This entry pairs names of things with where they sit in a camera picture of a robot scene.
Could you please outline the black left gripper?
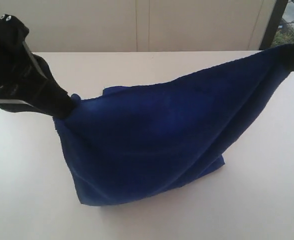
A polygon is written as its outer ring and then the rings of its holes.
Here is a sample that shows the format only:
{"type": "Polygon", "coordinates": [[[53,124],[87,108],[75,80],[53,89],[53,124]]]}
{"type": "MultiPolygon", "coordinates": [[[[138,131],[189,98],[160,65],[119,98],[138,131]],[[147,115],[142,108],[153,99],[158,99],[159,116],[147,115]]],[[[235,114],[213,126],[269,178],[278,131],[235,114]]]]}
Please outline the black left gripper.
{"type": "Polygon", "coordinates": [[[0,109],[66,118],[74,102],[54,79],[48,63],[30,51],[29,32],[17,17],[0,16],[0,109]]]}

